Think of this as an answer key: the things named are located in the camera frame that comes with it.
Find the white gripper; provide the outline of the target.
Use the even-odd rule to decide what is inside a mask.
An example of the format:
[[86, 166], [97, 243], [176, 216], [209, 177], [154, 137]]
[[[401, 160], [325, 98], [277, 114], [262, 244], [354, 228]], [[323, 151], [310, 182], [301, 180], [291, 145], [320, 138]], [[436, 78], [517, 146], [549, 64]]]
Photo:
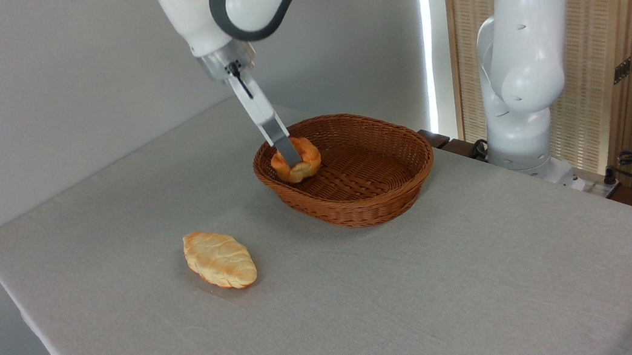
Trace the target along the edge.
[[301, 163], [302, 157], [292, 144], [289, 132], [251, 71], [240, 71], [238, 76], [230, 75], [228, 84], [269, 146], [275, 147], [288, 167]]

